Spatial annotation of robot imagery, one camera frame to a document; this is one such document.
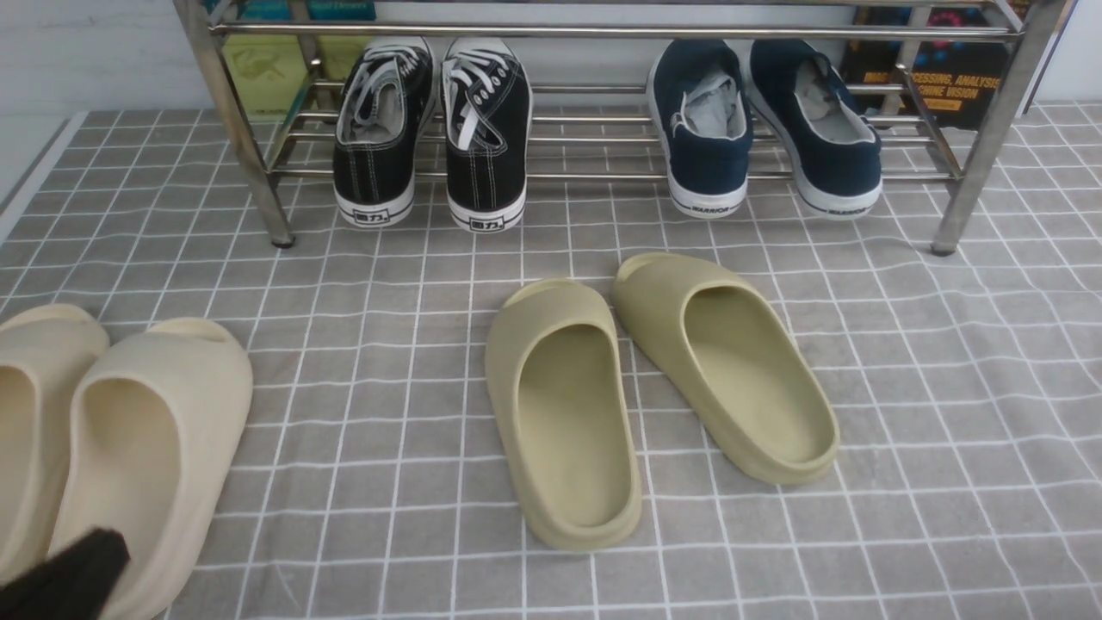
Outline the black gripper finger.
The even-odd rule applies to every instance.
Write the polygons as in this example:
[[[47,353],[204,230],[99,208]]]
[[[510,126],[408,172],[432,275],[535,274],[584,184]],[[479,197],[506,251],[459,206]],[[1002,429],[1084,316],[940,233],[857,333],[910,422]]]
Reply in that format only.
[[[95,527],[1,589],[3,619],[98,619],[130,562],[118,530]]]

